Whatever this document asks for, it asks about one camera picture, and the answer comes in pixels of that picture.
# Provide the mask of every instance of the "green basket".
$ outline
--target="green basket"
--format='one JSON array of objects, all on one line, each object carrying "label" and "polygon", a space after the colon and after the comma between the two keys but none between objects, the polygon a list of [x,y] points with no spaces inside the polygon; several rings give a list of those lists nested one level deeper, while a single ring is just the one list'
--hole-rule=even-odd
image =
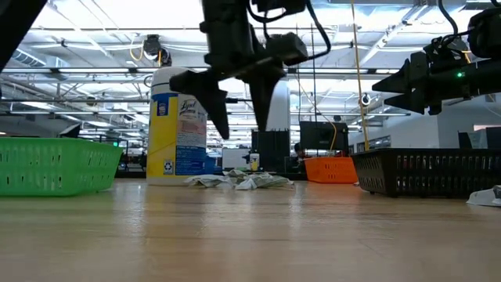
[{"label": "green basket", "polygon": [[121,154],[121,148],[82,139],[0,138],[0,196],[108,189]]}]

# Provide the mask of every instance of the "orange basket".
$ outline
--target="orange basket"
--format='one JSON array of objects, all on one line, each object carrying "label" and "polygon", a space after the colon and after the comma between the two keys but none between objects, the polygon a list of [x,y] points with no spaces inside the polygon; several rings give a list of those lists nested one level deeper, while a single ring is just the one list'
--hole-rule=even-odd
[{"label": "orange basket", "polygon": [[358,180],[351,157],[305,159],[308,180],[317,183],[352,184]]}]

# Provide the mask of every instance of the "table surface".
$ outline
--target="table surface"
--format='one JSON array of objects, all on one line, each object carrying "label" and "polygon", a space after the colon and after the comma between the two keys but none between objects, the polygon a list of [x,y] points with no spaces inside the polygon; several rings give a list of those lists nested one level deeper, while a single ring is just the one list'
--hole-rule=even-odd
[{"label": "table surface", "polygon": [[501,210],[356,186],[0,198],[2,281],[501,281]]}]

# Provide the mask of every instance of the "black basket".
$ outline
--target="black basket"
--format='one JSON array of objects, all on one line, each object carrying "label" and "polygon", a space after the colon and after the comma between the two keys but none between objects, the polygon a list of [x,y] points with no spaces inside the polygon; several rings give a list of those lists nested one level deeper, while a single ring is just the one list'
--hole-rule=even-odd
[{"label": "black basket", "polygon": [[360,187],[390,197],[469,197],[501,183],[501,150],[379,149],[353,155]]}]

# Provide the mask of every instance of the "plastic basket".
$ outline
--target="plastic basket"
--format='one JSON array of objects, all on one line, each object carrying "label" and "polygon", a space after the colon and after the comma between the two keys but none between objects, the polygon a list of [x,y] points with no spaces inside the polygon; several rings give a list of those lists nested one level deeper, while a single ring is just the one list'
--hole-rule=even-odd
[{"label": "plastic basket", "polygon": [[355,154],[360,187],[390,197],[469,197],[501,183],[501,150],[379,149]]},{"label": "plastic basket", "polygon": [[350,157],[314,157],[305,159],[305,165],[309,181],[336,184],[358,181]]},{"label": "plastic basket", "polygon": [[0,138],[0,196],[108,189],[121,153],[121,148],[82,139]]}]

